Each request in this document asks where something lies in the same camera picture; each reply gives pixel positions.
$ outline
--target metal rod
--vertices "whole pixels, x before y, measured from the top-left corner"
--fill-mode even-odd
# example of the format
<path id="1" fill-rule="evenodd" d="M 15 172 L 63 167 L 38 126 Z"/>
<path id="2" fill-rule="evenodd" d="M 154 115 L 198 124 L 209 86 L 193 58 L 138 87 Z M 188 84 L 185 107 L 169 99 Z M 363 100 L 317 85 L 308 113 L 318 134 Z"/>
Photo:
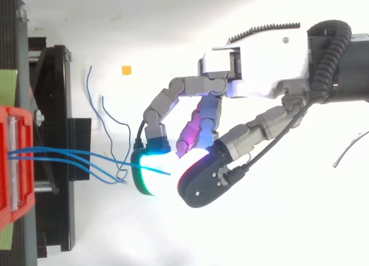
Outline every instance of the metal rod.
<path id="1" fill-rule="evenodd" d="M 35 181 L 35 193 L 52 192 L 51 185 L 48 181 Z"/>
<path id="2" fill-rule="evenodd" d="M 29 51 L 28 52 L 28 62 L 29 63 L 37 63 L 39 60 L 41 51 Z"/>

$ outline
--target blue cable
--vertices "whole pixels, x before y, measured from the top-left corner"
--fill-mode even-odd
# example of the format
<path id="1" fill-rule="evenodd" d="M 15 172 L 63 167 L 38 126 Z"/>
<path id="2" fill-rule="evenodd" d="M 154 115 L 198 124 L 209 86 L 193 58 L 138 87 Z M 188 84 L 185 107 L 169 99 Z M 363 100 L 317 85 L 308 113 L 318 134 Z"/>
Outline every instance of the blue cable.
<path id="1" fill-rule="evenodd" d="M 92 97 L 91 97 L 90 89 L 89 89 L 89 87 L 88 87 L 88 81 L 89 81 L 89 78 L 90 78 L 91 70 L 92 70 L 92 66 L 90 66 L 90 70 L 89 70 L 89 72 L 88 72 L 87 80 L 86 80 L 86 88 L 87 88 L 87 93 L 88 93 L 88 97 L 89 97 L 89 100 L 90 100 L 90 105 L 91 105 L 92 109 L 94 110 L 94 112 L 96 113 L 96 115 L 99 117 L 99 119 L 100 119 L 101 123 L 103 124 L 104 130 L 105 130 L 105 133 L 106 133 L 106 135 L 109 137 L 109 140 L 110 140 L 110 154 L 111 154 L 111 156 L 115 159 L 115 156 L 114 156 L 114 154 L 113 154 L 113 140 L 112 140 L 112 138 L 111 138 L 111 136 L 110 136 L 110 134 L 109 134 L 109 132 L 108 132 L 108 130 L 107 130 L 107 128 L 106 128 L 106 125 L 105 125 L 104 120 L 103 120 L 103 119 L 102 119 L 102 117 L 100 116 L 99 112 L 97 112 L 97 110 L 96 110 L 95 106 L 94 106 L 94 105 L 93 105 L 93 103 L 92 103 Z"/>
<path id="2" fill-rule="evenodd" d="M 34 147 L 34 148 L 35 148 L 35 151 L 33 151 L 33 153 L 45 152 L 45 151 L 43 150 L 43 148 L 45 148 L 45 147 Z M 9 152 L 9 154 L 10 154 L 10 155 L 12 155 L 12 154 L 19 154 L 19 153 L 22 153 L 21 151 L 22 151 L 22 149 L 20 149 L 20 150 L 16 150 L 16 151 L 15 151 L 15 153 L 13 153 L 13 152 Z M 108 172 L 104 171 L 104 170 L 103 170 L 102 168 L 100 168 L 99 166 L 97 166 L 97 165 L 95 165 L 95 164 L 91 163 L 90 161 L 88 161 L 88 160 L 86 160 L 86 159 L 84 159 L 84 158 L 81 158 L 81 157 L 79 157 L 79 156 L 77 156 L 77 155 L 73 155 L 72 153 L 70 153 L 70 152 L 68 152 L 68 151 L 59 150 L 59 151 L 58 151 L 58 153 L 61 153 L 62 155 L 69 156 L 69 157 L 74 158 L 74 159 L 76 159 L 76 160 L 79 160 L 79 161 L 81 161 L 81 162 L 83 162 L 83 163 L 85 163 L 85 164 L 87 164 L 87 165 L 89 165 L 89 166 L 94 167 L 95 169 L 99 170 L 99 171 L 100 171 L 100 172 L 102 172 L 104 175 L 106 175 L 106 176 L 110 177 L 111 179 L 113 179 L 113 180 L 114 180 L 114 181 L 116 181 L 117 183 L 118 183 L 118 182 L 120 182 L 120 183 L 127 183 L 126 181 L 121 181 L 120 179 L 117 179 L 117 178 L 113 177 L 111 174 L 109 174 Z"/>
<path id="3" fill-rule="evenodd" d="M 113 121 L 115 121 L 116 123 L 118 123 L 118 124 L 120 124 L 120 125 L 123 125 L 123 126 L 126 126 L 126 127 L 128 128 L 128 131 L 129 131 L 129 140 L 128 140 L 128 142 L 129 142 L 129 147 L 128 147 L 127 155 L 126 155 L 126 157 L 125 157 L 125 159 L 124 159 L 124 162 L 126 162 L 126 161 L 127 161 L 128 156 L 129 156 L 129 152 L 131 151 L 131 127 L 130 127 L 127 123 L 119 122 L 119 121 L 118 121 L 118 120 L 116 120 L 112 115 L 110 115 L 110 113 L 106 110 L 105 105 L 104 105 L 104 96 L 102 97 L 102 102 L 103 102 L 103 109 L 104 109 L 105 113 L 106 113 L 106 114 L 108 114 L 108 116 L 109 116 Z M 121 179 L 121 180 L 124 180 L 124 179 L 127 177 L 127 175 L 128 175 L 128 170 L 127 170 L 127 169 L 123 169 L 123 170 L 122 170 L 123 165 L 124 165 L 124 164 L 121 164 L 120 168 L 118 168 L 118 170 L 117 170 L 117 172 L 116 172 L 116 175 L 115 175 L 115 176 L 116 176 L 116 178 Z M 119 172 L 120 172 L 120 171 L 125 171 L 125 172 L 126 172 L 126 174 L 125 174 L 125 176 L 124 176 L 123 178 L 119 178 Z"/>
<path id="4" fill-rule="evenodd" d="M 16 151 L 8 152 L 8 155 L 14 155 L 14 154 L 19 154 L 19 153 L 28 153 L 28 152 L 56 152 L 56 153 L 60 153 L 60 151 L 66 151 L 66 152 L 69 152 L 69 153 L 76 153 L 76 154 L 79 154 L 79 155 L 95 156 L 97 158 L 102 158 L 102 159 L 105 159 L 107 161 L 111 161 L 111 162 L 114 162 L 114 163 L 124 164 L 124 165 L 130 166 L 130 167 L 135 167 L 135 168 L 142 168 L 142 169 L 153 171 L 153 172 L 156 172 L 156 173 L 159 173 L 159 174 L 171 175 L 170 173 L 167 173 L 165 171 L 153 169 L 153 168 L 146 167 L 146 166 L 140 166 L 138 164 L 133 164 L 133 163 L 128 163 L 128 162 L 124 162 L 124 161 L 119 161 L 119 160 L 107 158 L 106 156 L 99 155 L 98 153 L 87 152 L 87 151 L 79 151 L 79 150 L 76 150 L 76 149 L 55 149 L 55 148 L 48 148 L 48 147 L 30 147 L 30 148 L 23 148 L 23 149 L 18 149 Z"/>
<path id="5" fill-rule="evenodd" d="M 87 169 L 86 167 L 80 165 L 77 162 L 71 161 L 71 160 L 67 160 L 67 159 L 62 159 L 62 158 L 30 158 L 30 157 L 23 157 L 23 156 L 10 156 L 8 157 L 8 159 L 10 160 L 38 160 L 38 161 L 50 161 L 50 162 L 63 162 L 63 163 L 68 163 L 71 165 L 74 165 L 88 173 L 90 173 L 91 175 L 93 175 L 95 178 L 97 178 L 99 181 L 102 181 L 106 184 L 112 185 L 112 184 L 116 184 L 116 182 L 109 182 L 109 181 L 105 181 L 102 178 L 100 178 L 98 175 L 96 175 L 95 173 L 93 173 L 92 171 L 90 171 L 89 169 Z"/>

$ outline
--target green tape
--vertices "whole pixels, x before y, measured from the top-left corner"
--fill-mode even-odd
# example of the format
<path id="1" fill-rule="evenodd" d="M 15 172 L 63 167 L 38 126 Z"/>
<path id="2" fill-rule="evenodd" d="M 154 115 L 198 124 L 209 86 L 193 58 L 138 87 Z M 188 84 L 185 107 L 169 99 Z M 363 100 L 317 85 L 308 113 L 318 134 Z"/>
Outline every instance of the green tape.
<path id="1" fill-rule="evenodd" d="M 13 243 L 13 223 L 0 231 L 0 250 L 11 250 Z"/>
<path id="2" fill-rule="evenodd" d="M 14 106 L 18 70 L 0 70 L 0 105 Z"/>
<path id="3" fill-rule="evenodd" d="M 14 106 L 16 102 L 17 70 L 0 70 L 0 106 Z M 0 231 L 0 250 L 11 250 L 13 224 Z"/>

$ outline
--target orange square sticker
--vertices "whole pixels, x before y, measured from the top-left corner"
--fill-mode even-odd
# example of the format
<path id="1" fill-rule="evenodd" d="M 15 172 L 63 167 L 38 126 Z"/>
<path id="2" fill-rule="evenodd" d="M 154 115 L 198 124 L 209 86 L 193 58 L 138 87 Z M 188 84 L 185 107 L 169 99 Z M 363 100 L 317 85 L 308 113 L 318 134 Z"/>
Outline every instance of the orange square sticker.
<path id="1" fill-rule="evenodd" d="M 131 66 L 122 66 L 122 74 L 124 76 L 128 76 L 132 74 L 132 67 Z"/>

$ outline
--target bolt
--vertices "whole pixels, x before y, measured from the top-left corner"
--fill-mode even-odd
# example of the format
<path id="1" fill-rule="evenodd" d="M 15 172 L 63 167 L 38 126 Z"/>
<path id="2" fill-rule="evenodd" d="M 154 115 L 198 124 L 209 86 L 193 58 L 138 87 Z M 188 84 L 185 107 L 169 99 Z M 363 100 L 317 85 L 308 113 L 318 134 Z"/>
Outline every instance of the bolt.
<path id="1" fill-rule="evenodd" d="M 21 5 L 19 7 L 19 9 L 17 10 L 17 17 L 19 20 L 27 23 L 29 20 L 28 20 L 28 17 L 27 17 L 27 10 L 25 8 L 25 5 Z"/>
<path id="2" fill-rule="evenodd" d="M 45 121 L 45 116 L 42 115 L 40 110 L 37 110 L 35 112 L 35 122 L 37 126 L 41 126 L 42 122 Z"/>
<path id="3" fill-rule="evenodd" d="M 66 52 L 65 53 L 65 60 L 66 60 L 66 62 L 73 62 L 72 53 Z"/>

